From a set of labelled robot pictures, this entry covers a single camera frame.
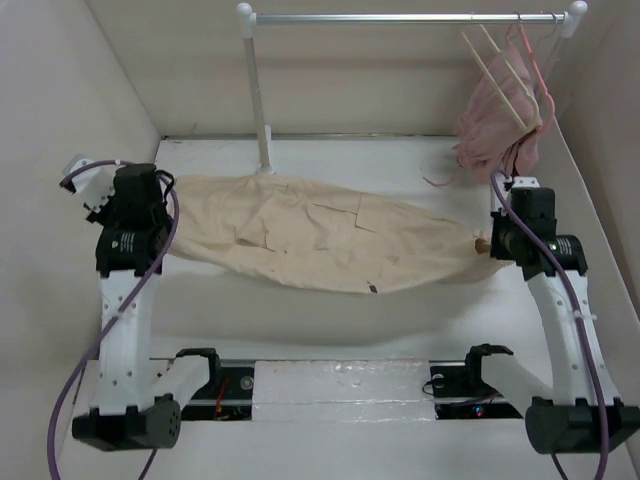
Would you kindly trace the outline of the beige trousers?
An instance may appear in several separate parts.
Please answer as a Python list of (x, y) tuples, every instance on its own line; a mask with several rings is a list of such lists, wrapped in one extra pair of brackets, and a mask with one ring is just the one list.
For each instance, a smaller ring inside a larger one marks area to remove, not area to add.
[(467, 284), (506, 267), (480, 231), (391, 197), (309, 179), (182, 176), (173, 255), (349, 294)]

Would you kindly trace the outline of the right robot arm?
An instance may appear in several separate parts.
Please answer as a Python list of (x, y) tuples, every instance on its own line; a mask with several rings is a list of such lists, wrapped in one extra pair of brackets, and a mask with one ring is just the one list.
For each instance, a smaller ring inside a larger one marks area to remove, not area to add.
[(557, 233), (555, 193), (533, 178), (496, 188), (490, 255), (512, 261), (538, 309), (552, 382), (529, 372), (506, 346), (481, 344), (465, 358), (462, 381), (473, 393), (501, 394), (523, 416), (542, 455), (607, 456), (639, 429), (639, 409), (626, 405), (608, 373), (588, 300), (581, 242)]

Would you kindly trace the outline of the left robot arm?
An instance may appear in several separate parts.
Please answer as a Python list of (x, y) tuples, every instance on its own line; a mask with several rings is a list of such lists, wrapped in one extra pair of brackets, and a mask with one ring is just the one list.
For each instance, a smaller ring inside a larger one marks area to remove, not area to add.
[(179, 221), (174, 177), (149, 163), (79, 156), (62, 185), (102, 227), (97, 386), (88, 412), (73, 419), (72, 436), (106, 452), (170, 449), (189, 401), (216, 394), (223, 382), (213, 348), (184, 349), (165, 372), (150, 357), (155, 290)]

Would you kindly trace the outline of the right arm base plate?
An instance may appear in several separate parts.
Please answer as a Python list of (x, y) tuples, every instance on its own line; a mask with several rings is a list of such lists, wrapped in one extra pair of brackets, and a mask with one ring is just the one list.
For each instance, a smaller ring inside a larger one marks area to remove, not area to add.
[(518, 419), (521, 414), (491, 387), (474, 383), (460, 362), (431, 363), (422, 391), (434, 401), (437, 420)]

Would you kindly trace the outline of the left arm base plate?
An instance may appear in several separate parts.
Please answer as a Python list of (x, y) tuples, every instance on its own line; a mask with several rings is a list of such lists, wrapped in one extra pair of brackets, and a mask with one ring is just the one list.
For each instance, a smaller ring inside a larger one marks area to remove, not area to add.
[(248, 421), (252, 418), (255, 365), (225, 364), (217, 387), (203, 387), (182, 410), (183, 421)]

